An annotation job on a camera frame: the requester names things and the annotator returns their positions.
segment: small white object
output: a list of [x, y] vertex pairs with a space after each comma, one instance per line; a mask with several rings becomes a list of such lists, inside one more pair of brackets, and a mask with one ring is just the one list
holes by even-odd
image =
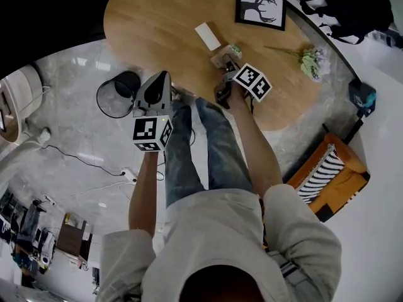
[[56, 201], [53, 200], [52, 197], [48, 196], [47, 194], [43, 194], [43, 197], [52, 205], [54, 206], [56, 204]]
[[246, 88], [259, 103], [273, 88], [266, 76], [249, 64], [239, 70], [234, 76], [234, 81]]
[[144, 152], [164, 151], [172, 131], [169, 115], [142, 116], [135, 120], [133, 142]]
[[137, 175], [131, 170], [131, 168], [123, 168], [122, 172], [125, 173], [125, 177], [130, 182], [136, 182]]
[[55, 237], [52, 233], [48, 233], [45, 243], [43, 243], [40, 260], [43, 265], [48, 266], [53, 256], [53, 247], [55, 245]]
[[140, 108], [134, 108], [133, 109], [133, 117], [134, 118], [139, 118], [141, 116], [145, 116], [146, 111]]
[[211, 51], [216, 50], [221, 46], [219, 40], [206, 23], [202, 23], [200, 26], [196, 27], [195, 30]]
[[51, 137], [49, 128], [44, 128], [38, 137], [38, 142], [43, 145], [46, 141], [49, 141]]

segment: black and white cushion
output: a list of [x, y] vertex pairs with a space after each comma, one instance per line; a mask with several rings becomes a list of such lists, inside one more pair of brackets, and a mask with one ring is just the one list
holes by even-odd
[[307, 204], [310, 204], [343, 169], [343, 161], [338, 157], [334, 144], [330, 144], [321, 160], [297, 188], [298, 194]]

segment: backpack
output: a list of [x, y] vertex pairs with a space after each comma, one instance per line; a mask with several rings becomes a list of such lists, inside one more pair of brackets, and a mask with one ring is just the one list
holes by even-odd
[[373, 31], [384, 31], [393, 22], [392, 8], [389, 0], [325, 0], [327, 6], [312, 9], [307, 1], [300, 0], [305, 14], [318, 14], [320, 17], [335, 17], [339, 25], [329, 26], [332, 30], [328, 36], [344, 43], [350, 43], [342, 37], [356, 36], [361, 43], [365, 36]]

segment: hand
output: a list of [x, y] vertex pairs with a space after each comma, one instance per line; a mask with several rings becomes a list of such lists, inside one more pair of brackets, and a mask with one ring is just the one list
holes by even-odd
[[239, 85], [236, 82], [232, 83], [232, 89], [231, 89], [231, 95], [228, 98], [228, 105], [230, 107], [230, 112], [234, 114], [236, 111], [238, 111], [240, 108], [245, 108], [246, 102], [245, 102], [245, 92], [241, 85]]

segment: desk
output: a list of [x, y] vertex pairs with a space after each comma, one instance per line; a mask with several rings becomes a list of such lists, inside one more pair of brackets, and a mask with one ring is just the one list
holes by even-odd
[[214, 87], [222, 73], [195, 28], [212, 22], [222, 38], [241, 47], [243, 62], [265, 73], [273, 89], [255, 103], [254, 117], [262, 130], [294, 123], [319, 95], [321, 85], [300, 70], [297, 59], [264, 48], [299, 50], [308, 38], [287, 17], [285, 31], [235, 23], [236, 0], [110, 0], [105, 11], [106, 39], [126, 62], [152, 73], [167, 70], [173, 82], [214, 103]]

